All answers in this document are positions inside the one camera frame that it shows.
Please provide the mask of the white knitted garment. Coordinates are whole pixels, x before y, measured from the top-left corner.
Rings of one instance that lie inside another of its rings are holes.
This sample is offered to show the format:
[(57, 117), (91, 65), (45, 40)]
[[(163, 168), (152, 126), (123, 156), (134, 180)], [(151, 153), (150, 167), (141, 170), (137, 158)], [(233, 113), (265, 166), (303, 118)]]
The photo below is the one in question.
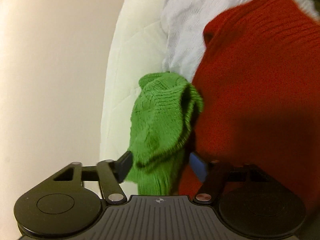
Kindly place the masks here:
[[(175, 72), (191, 81), (203, 57), (203, 30), (221, 12), (251, 0), (165, 0), (161, 13), (167, 35), (163, 60), (165, 72)], [(304, 12), (319, 19), (319, 0), (294, 0)]]

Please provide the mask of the green knitted sweater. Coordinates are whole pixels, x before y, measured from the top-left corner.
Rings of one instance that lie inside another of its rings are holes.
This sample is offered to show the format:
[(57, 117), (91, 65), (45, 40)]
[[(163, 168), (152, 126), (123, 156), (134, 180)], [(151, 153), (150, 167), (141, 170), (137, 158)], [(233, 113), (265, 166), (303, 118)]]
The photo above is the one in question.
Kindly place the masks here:
[(174, 188), (188, 142), (204, 102), (184, 77), (152, 73), (139, 80), (141, 88), (131, 113), (128, 150), (133, 166), (127, 175), (140, 195), (168, 195)]

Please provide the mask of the red knitted sweater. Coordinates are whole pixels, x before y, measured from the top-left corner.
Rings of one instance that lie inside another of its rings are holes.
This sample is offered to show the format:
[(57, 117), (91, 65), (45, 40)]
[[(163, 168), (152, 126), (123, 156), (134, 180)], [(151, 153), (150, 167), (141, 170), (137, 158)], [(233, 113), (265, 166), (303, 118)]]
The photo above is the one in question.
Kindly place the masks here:
[(293, 0), (252, 0), (204, 28), (193, 78), (205, 162), (254, 164), (319, 211), (319, 23)]

